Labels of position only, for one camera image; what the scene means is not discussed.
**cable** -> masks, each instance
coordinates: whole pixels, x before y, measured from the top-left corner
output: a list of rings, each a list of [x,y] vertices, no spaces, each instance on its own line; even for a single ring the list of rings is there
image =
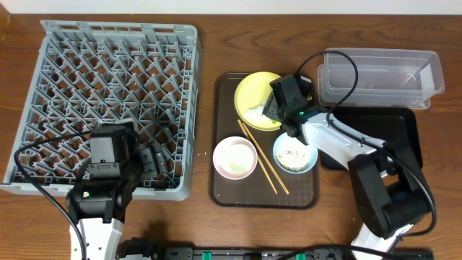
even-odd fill
[[[342,250],[342,251],[358,251],[366,254],[373,254],[376,256],[381,256],[384,259],[390,259],[390,260],[406,260],[403,257],[400,256],[395,256],[391,253],[385,253],[382,251],[377,251],[374,249],[370,248],[363,248],[360,246],[351,246],[351,245],[341,245],[341,244],[320,244],[320,245],[314,245],[314,246],[307,246],[305,248],[293,251],[292,253],[289,253],[283,257],[279,257],[277,260],[287,260],[291,257],[294,257],[298,254],[303,254],[306,251],[314,251],[318,249],[337,249],[337,250]]]
[[[21,147],[14,153],[14,162],[16,163],[17,168],[19,169],[21,174],[24,176],[24,178],[28,182],[30,182],[41,194],[43,194],[45,196],[45,198],[49,199],[50,202],[55,207],[57,207],[59,209],[59,211],[64,215],[64,217],[67,219],[67,221],[69,221],[69,223],[71,224],[72,228],[74,229],[75,233],[77,234],[77,238],[79,239],[80,249],[82,250],[82,260],[87,260],[87,251],[86,251],[86,246],[84,244],[84,239],[82,237],[82,234],[79,231],[79,228],[77,227],[77,225],[74,224],[74,222],[71,219],[71,216],[63,208],[63,206],[61,206],[61,204],[59,204],[59,202],[56,201],[55,198],[53,198],[53,196],[51,196],[41,185],[39,185],[35,181],[34,178],[32,178],[27,173],[27,171],[22,166],[21,161],[19,160],[19,154],[21,152],[24,152],[25,150],[27,150],[29,148],[36,147],[36,146],[41,145],[41,144],[46,144],[46,143],[49,143],[49,142],[56,142],[56,141],[60,141],[60,140],[64,140],[64,139],[70,139],[72,137],[80,137],[82,135],[90,134],[90,133],[91,133],[91,131],[83,131],[83,132],[80,132],[80,133],[77,133],[77,134],[70,134],[68,136],[59,136],[59,137],[55,137],[55,138],[52,138],[52,139],[46,139],[46,140],[43,140],[43,141],[35,142],[35,143],[32,143],[32,144],[26,145],[24,147]]]
[[[422,231],[419,231],[419,232],[414,232],[414,233],[402,234],[399,237],[402,238],[402,237],[406,237],[406,236],[417,236],[417,235],[428,234],[429,232],[431,232],[435,228],[436,222],[437,222],[437,213],[436,213],[436,208],[435,208],[435,201],[434,201],[433,197],[430,195],[430,191],[428,191],[427,188],[424,187],[422,182],[417,178],[416,173],[403,160],[401,160],[401,159],[397,158],[396,156],[392,155],[389,151],[387,151],[387,150],[383,149],[382,147],[379,147],[379,146],[377,146],[375,144],[367,142],[364,138],[363,139],[358,138],[358,137],[344,131],[340,127],[336,126],[336,124],[334,123],[334,120],[331,120],[332,112],[334,112],[353,93],[354,89],[356,89],[356,86],[357,86],[357,83],[358,83],[358,68],[357,68],[355,62],[352,60],[352,58],[350,58],[350,56],[348,56],[345,53],[342,53],[340,51],[321,51],[319,53],[315,53],[312,56],[308,57],[302,63],[302,65],[300,65],[298,67],[295,74],[300,75],[300,71],[302,70],[303,66],[307,62],[309,62],[312,58],[315,58],[316,56],[320,56],[320,55],[324,55],[324,54],[329,54],[329,53],[341,55],[341,56],[345,57],[346,59],[348,59],[348,61],[353,65],[353,68],[354,68],[354,83],[353,83],[353,87],[350,89],[350,91],[348,91],[348,93],[342,99],[340,99],[339,102],[337,102],[335,105],[333,105],[331,107],[331,109],[327,112],[326,119],[327,119],[328,125],[332,126],[335,130],[337,130],[340,133],[348,136],[349,138],[351,138],[351,139],[353,139],[355,141],[358,141],[360,144],[365,144],[368,147],[372,147],[372,148],[376,149],[380,153],[382,153],[382,154],[386,155],[387,157],[389,157],[395,164],[401,166],[401,168],[403,168],[403,170],[407,171],[410,174],[410,176],[416,181],[417,185],[419,186],[419,188],[424,193],[425,199],[427,200],[430,211],[432,213],[432,222],[430,223],[430,226],[425,230],[422,230]]]

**yellow plate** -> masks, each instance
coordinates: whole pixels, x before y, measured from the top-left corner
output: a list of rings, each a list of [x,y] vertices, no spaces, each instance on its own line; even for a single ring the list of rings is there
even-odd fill
[[[280,78],[278,74],[271,72],[256,72],[246,76],[237,86],[234,94],[234,105],[236,111],[247,125],[262,131],[274,131],[279,129],[281,123],[269,118],[262,118],[259,121],[251,121],[245,117],[245,112],[260,104],[265,104],[271,93],[269,83]]]

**chopsticks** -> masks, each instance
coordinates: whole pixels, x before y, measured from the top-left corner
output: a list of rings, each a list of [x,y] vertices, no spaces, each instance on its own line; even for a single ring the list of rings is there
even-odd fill
[[[253,141],[253,143],[255,144],[255,146],[257,147],[258,151],[260,152],[261,156],[263,157],[263,159],[265,160],[266,164],[269,166],[269,168],[271,169],[271,171],[273,172],[274,176],[276,176],[276,179],[278,180],[279,184],[281,184],[282,188],[284,189],[284,191],[286,192],[287,195],[290,194],[289,190],[287,189],[287,187],[284,185],[284,183],[282,182],[281,178],[279,177],[279,174],[277,174],[276,170],[273,168],[273,165],[271,165],[271,163],[269,162],[268,158],[266,157],[265,153],[263,152],[263,150],[260,148],[260,145],[258,145],[258,142],[255,140],[255,138],[253,138],[253,135],[252,133],[248,130],[247,126],[245,124],[243,124],[240,119],[237,120],[237,122],[239,123],[240,125],[240,128],[243,130],[244,132],[244,135],[247,137],[247,139],[250,137]],[[271,181],[269,175],[268,175],[268,172],[266,172],[266,169],[265,167],[263,166],[263,163],[261,162],[261,159],[260,157],[258,157],[258,162],[260,163],[261,167],[263,168],[263,172],[266,174],[266,177],[268,178],[268,181],[269,183],[271,184],[271,186],[273,187],[273,190],[274,192],[276,192],[277,194],[277,191],[276,191],[276,188],[274,188],[274,184],[273,182]]]
[[[237,122],[239,123],[240,128],[243,130],[245,137],[250,141],[250,137],[248,136],[247,131],[245,130],[243,123],[240,120],[237,120]],[[257,155],[257,157],[258,157],[258,164],[260,164],[261,168],[263,169],[263,172],[265,173],[265,176],[268,179],[269,184],[271,184],[271,187],[273,187],[274,193],[277,194],[276,187],[274,187],[273,181],[269,177],[269,174],[266,171],[265,165],[261,161],[260,156]]]

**black tray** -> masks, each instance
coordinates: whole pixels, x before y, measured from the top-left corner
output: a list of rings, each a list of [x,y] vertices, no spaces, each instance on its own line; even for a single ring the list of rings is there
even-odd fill
[[[347,126],[351,126],[370,137],[390,143],[409,142],[422,167],[419,134],[414,112],[408,108],[345,108],[339,107],[334,115]],[[321,164],[329,170],[345,170],[332,157],[319,151]]]
[[[244,137],[237,123],[239,115],[234,106],[234,93],[239,82],[248,73],[228,73],[217,81],[214,112],[213,147],[227,137]],[[210,173],[209,194],[212,200],[223,207],[261,207],[280,209],[308,209],[315,205],[319,197],[318,164],[302,174],[287,173],[273,158],[273,144],[282,131],[259,131],[249,127],[252,135],[276,169],[290,194],[286,195],[278,180],[266,169],[276,187],[276,195],[266,179],[260,165],[247,178],[231,181],[222,177],[214,168]]]

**tray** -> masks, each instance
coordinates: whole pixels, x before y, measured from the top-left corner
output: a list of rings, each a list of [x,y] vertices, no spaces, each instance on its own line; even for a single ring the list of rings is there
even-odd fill
[[[168,173],[140,182],[133,197],[187,198],[201,73],[196,28],[118,22],[41,24],[47,36],[0,188],[40,194],[14,165],[18,147],[132,118],[142,147],[160,143],[168,168]],[[45,190],[65,196],[89,156],[90,141],[81,136],[29,149],[20,159]]]
[[[239,115],[234,106],[234,93],[239,82],[248,73],[227,73],[216,86],[214,112],[213,147],[221,140],[231,137],[244,137],[237,124]],[[209,194],[212,200],[223,207],[261,207],[280,209],[308,209],[315,205],[319,197],[318,164],[303,174],[291,174],[279,168],[273,158],[273,143],[282,131],[259,131],[249,127],[261,149],[283,180],[290,195],[286,195],[281,185],[269,171],[276,186],[276,195],[263,173],[260,165],[247,178],[231,181],[222,177],[211,166]]]

